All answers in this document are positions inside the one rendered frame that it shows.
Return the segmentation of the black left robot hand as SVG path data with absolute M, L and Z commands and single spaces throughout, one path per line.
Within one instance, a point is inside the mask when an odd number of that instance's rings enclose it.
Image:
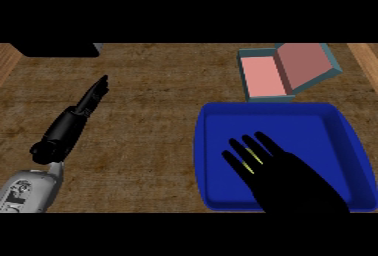
M 88 119 L 108 91 L 108 76 L 104 76 L 88 90 L 79 104 L 64 110 L 42 141 L 33 145 L 30 153 L 36 163 L 46 165 L 66 160 L 82 136 Z

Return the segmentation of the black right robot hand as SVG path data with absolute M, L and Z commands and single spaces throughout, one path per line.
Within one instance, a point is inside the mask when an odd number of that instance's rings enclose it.
M 222 156 L 247 184 L 257 203 L 268 214 L 349 214 L 348 203 L 337 190 L 311 165 L 277 144 L 263 133 L 243 136 L 243 145 L 229 139 L 229 145 L 243 160 L 225 150 Z M 263 161 L 256 161 L 246 148 L 250 148 Z M 255 174 L 246 169 L 247 162 Z

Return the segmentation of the yellow-green pear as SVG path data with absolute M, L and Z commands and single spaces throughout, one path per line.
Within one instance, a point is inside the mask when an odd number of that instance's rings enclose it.
M 246 150 L 249 151 L 250 155 L 253 156 L 256 161 L 260 163 L 260 165 L 263 165 L 263 161 L 259 158 L 259 156 L 256 155 L 255 151 L 250 148 L 246 148 Z M 252 167 L 250 167 L 250 165 L 247 164 L 246 161 L 243 161 L 243 165 L 244 165 L 246 169 L 250 171 L 250 173 L 255 174 L 255 170 L 252 169 Z

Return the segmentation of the blue plastic tray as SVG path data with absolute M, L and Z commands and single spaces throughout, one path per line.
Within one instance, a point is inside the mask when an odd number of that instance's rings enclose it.
M 312 166 L 353 212 L 378 209 L 378 186 L 353 127 L 328 103 L 209 103 L 197 121 L 194 163 L 206 206 L 259 211 L 252 191 L 224 159 L 231 139 L 263 132 Z

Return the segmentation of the open pink cardboard box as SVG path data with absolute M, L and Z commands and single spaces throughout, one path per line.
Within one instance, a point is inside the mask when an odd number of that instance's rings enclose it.
M 277 43 L 237 55 L 247 102 L 291 102 L 297 94 L 343 73 L 327 43 Z

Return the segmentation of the black appliance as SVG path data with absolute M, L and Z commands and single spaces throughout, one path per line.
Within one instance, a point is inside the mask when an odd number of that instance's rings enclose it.
M 102 43 L 12 43 L 27 57 L 98 57 Z

